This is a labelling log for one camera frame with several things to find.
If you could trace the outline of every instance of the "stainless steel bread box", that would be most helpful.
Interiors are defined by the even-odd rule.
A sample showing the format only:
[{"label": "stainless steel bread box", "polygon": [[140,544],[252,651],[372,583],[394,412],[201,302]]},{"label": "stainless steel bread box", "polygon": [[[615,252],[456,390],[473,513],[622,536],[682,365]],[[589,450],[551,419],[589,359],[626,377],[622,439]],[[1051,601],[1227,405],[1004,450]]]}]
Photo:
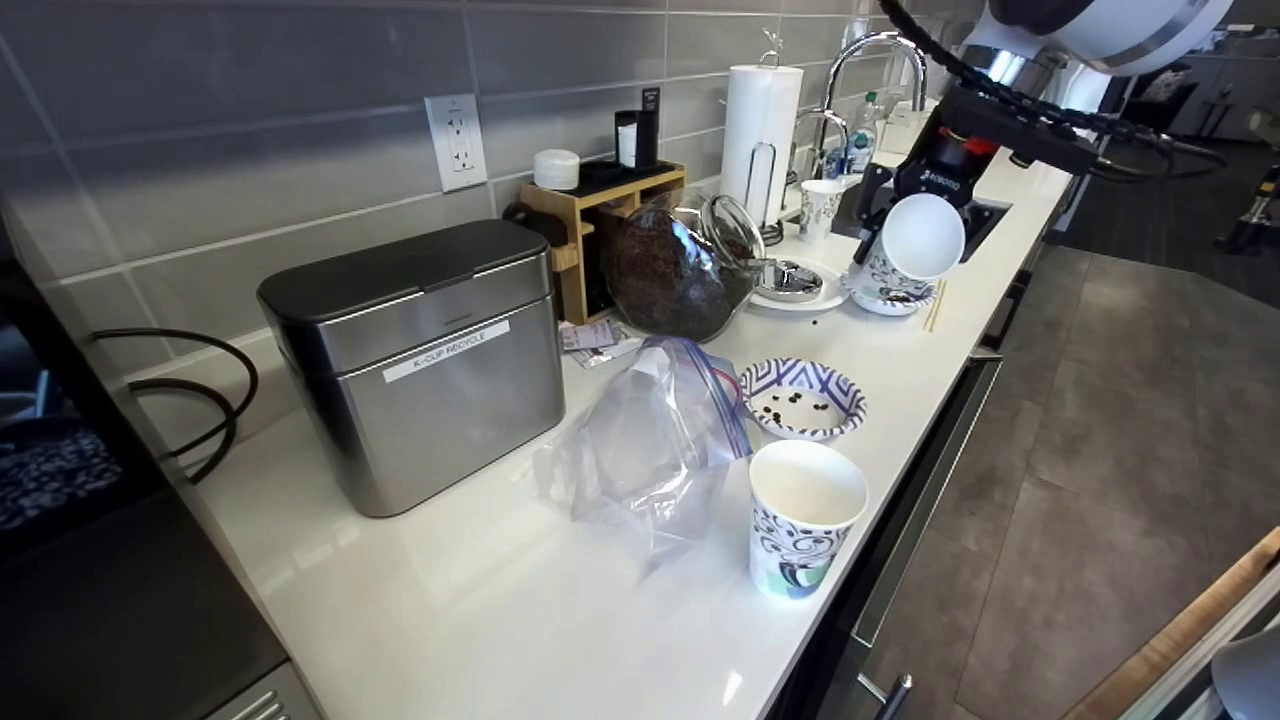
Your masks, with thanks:
[{"label": "stainless steel bread box", "polygon": [[565,418],[547,243],[516,223],[288,268],[262,286],[364,517],[398,517]]}]

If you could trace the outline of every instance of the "black cable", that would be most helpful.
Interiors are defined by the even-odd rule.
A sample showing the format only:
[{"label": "black cable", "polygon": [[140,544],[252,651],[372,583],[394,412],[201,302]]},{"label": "black cable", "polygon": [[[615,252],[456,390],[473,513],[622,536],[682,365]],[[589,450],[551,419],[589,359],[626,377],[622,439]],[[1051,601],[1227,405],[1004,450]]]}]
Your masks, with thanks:
[{"label": "black cable", "polygon": [[203,336],[203,334],[189,334],[189,329],[106,329],[90,336],[94,346],[99,340],[189,340],[189,346],[208,346],[230,352],[239,370],[246,370],[246,397],[239,405],[232,405],[223,393],[208,390],[208,386],[194,386],[194,379],[172,379],[172,377],[158,377],[158,379],[131,379],[130,393],[198,393],[208,405],[215,405],[223,412],[219,425],[213,425],[208,434],[185,439],[182,450],[170,450],[164,455],[189,455],[194,450],[208,443],[219,435],[219,443],[213,450],[213,455],[194,472],[194,484],[201,484],[236,443],[239,434],[239,418],[247,412],[247,405],[262,393],[262,371],[257,365],[230,340],[219,336]]},{"label": "black cable", "polygon": [[[882,7],[885,7],[885,15],[889,15],[927,59],[937,59],[940,69],[949,69],[970,94],[982,94],[982,97],[1012,107],[1012,112],[1023,115],[1023,119],[1051,126],[1051,129],[1086,129],[1086,133],[1095,133],[1095,138],[1136,139],[1136,143],[1160,149],[1160,152],[1169,152],[1169,158],[1202,158],[1202,161],[1209,161],[1205,169],[1186,174],[1186,177],[1205,177],[1205,174],[1217,174],[1217,169],[1227,163],[1222,152],[1179,143],[1179,139],[1172,139],[1169,133],[1155,133],[1155,129],[1150,129],[1150,126],[1133,126],[1133,119],[1106,115],[1106,112],[1059,107],[1059,106],[1049,106],[1049,99],[1041,99],[1041,97],[1019,94],[1019,87],[996,85],[994,78],[985,78],[985,73],[978,73],[973,66],[963,66],[961,58],[951,58],[940,42],[933,42],[933,35],[913,20],[913,12],[906,12],[901,0],[882,0]],[[1136,177],[1136,180],[1179,180],[1179,177],[1172,174],[1172,163],[1175,163],[1175,161],[1169,161],[1169,177],[1146,177],[1146,174],[1119,169],[1119,163],[1112,163],[1107,174]]]},{"label": "black cable", "polygon": [[[213,348],[236,356],[247,386],[246,386],[246,397],[239,397],[239,405],[232,409],[232,418],[239,419],[239,418],[247,412],[247,405],[257,401],[257,390],[262,390],[257,365],[252,365],[236,346],[230,346],[230,340],[219,340],[219,336],[185,334],[185,329],[106,329],[106,334],[94,334],[90,340],[96,346],[96,340],[149,340],[149,336],[213,346]],[[172,450],[172,454],[176,454],[176,455],[182,455],[182,454],[194,454],[194,450],[208,443],[215,434],[223,434],[223,425],[201,434],[198,439],[189,439],[189,443],[182,443],[182,450]]]},{"label": "black cable", "polygon": [[223,430],[219,443],[203,455],[203,466],[198,472],[189,472],[194,484],[201,484],[208,472],[215,472],[230,459],[230,454],[236,443],[236,434],[239,434],[239,419],[236,419],[236,409],[232,409],[232,401],[223,393],[215,393],[208,386],[176,379],[176,377],[137,379],[137,386],[130,386],[130,393],[137,393],[137,397],[143,397],[143,393],[194,393],[194,397],[203,397],[208,405],[219,409],[219,418],[223,418],[215,425],[215,430]]},{"label": "black cable", "polygon": [[[1101,177],[1101,180],[1117,180],[1117,183],[1152,180],[1152,174],[1133,169],[1133,163],[1119,163],[1117,158],[1107,158],[1112,149],[1106,149],[1101,161],[1095,161],[1095,177]],[[1175,152],[1186,152],[1186,158],[1202,158],[1195,169],[1179,169],[1179,163],[1175,163],[1175,152],[1165,149],[1165,143],[1136,143],[1136,149],[1160,158],[1165,174],[1160,174],[1155,180],[1195,180],[1195,177],[1214,177],[1214,174],[1222,174],[1222,169],[1227,163],[1222,152],[1205,152],[1205,149],[1195,149],[1195,143],[1179,143],[1179,149],[1175,149]]]}]

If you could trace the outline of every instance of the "paper towel holder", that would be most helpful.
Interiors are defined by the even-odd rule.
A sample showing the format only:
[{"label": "paper towel holder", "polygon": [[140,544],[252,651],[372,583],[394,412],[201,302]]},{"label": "paper towel holder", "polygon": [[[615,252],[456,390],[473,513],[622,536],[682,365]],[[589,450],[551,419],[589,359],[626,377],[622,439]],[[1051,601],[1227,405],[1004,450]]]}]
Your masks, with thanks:
[{"label": "paper towel holder", "polygon": [[[756,189],[756,158],[759,152],[769,152],[769,183],[765,183],[765,211],[773,207],[773,174],[778,174],[778,143],[756,143],[753,152],[748,152],[748,180],[743,180],[743,204],[753,204],[753,189]],[[785,240],[785,230],[782,230],[782,221],[778,221],[778,230],[759,217],[756,221],[756,230],[759,230],[759,238],[765,238],[765,243],[782,243]]]}]

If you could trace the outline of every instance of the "blue and white bowl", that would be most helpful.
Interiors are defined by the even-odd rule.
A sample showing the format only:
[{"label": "blue and white bowl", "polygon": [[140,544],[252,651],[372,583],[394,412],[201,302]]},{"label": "blue and white bowl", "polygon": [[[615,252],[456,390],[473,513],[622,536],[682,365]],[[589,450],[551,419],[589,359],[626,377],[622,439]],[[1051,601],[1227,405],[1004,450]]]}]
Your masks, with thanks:
[{"label": "blue and white bowl", "polygon": [[835,370],[785,356],[741,371],[743,405],[773,435],[835,439],[867,418],[863,393]]}]

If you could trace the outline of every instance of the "faucet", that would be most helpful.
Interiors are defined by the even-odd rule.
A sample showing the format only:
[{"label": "faucet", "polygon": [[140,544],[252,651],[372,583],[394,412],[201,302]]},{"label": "faucet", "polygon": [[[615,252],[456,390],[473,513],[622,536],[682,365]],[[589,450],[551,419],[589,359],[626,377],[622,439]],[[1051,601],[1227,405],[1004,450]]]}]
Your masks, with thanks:
[{"label": "faucet", "polygon": [[875,31],[875,35],[861,35],[861,42],[845,43],[828,69],[824,106],[816,115],[811,177],[824,177],[824,169],[828,169],[828,126],[835,115],[831,107],[835,107],[835,85],[841,85],[845,66],[861,59],[867,48],[885,48],[885,43],[908,52],[908,59],[913,59],[913,112],[926,112],[927,59],[913,42],[906,42],[901,31]]}]

